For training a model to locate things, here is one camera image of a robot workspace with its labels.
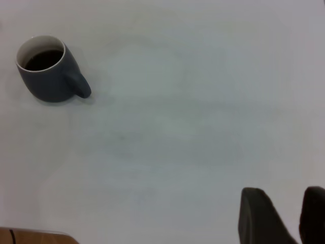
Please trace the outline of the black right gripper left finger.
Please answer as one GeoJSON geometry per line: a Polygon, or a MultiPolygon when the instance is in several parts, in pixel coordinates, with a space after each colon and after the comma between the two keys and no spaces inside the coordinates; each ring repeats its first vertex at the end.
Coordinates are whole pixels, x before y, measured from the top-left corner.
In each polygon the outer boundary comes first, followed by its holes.
{"type": "Polygon", "coordinates": [[[296,243],[269,196],[258,188],[243,188],[238,220],[240,244],[296,243]]]}

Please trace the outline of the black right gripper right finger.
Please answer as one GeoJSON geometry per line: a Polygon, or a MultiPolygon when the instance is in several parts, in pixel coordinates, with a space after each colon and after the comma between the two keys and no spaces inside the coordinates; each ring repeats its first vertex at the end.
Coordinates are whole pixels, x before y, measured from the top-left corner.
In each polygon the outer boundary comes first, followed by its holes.
{"type": "Polygon", "coordinates": [[[324,243],[324,188],[312,186],[306,189],[299,232],[302,243],[324,243]]]}

